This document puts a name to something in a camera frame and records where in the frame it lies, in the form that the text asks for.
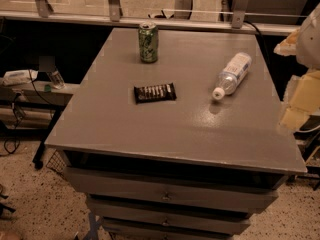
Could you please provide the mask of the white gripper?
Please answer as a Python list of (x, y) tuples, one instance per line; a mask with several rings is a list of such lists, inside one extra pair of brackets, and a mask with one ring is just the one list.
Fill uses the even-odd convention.
[[(293, 31), (276, 45), (274, 53), (281, 56), (295, 56), (298, 35), (298, 30)], [(297, 131), (307, 122), (309, 114), (320, 108), (319, 70), (310, 71), (298, 80), (290, 105), (296, 109), (287, 107), (281, 114), (279, 124), (288, 130)]]

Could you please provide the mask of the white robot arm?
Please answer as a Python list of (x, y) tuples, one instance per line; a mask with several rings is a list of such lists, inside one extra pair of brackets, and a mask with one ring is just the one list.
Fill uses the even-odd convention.
[(308, 72), (298, 80), (290, 80), (285, 91), (286, 108), (280, 125), (299, 131), (310, 116), (320, 108), (320, 4), (286, 39), (278, 43), (274, 53), (295, 56)]

